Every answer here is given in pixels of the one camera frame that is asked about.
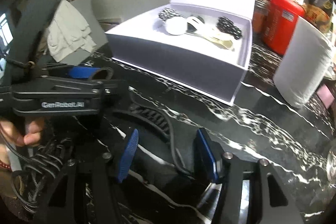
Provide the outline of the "person's left hand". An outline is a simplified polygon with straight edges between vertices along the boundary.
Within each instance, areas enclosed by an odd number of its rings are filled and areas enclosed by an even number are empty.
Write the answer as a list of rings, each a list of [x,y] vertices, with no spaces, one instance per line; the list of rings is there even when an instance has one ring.
[[[5,118],[1,118],[1,133],[3,137],[16,146],[36,146],[41,142],[42,132],[45,128],[45,119],[29,118],[25,122],[15,124]]]

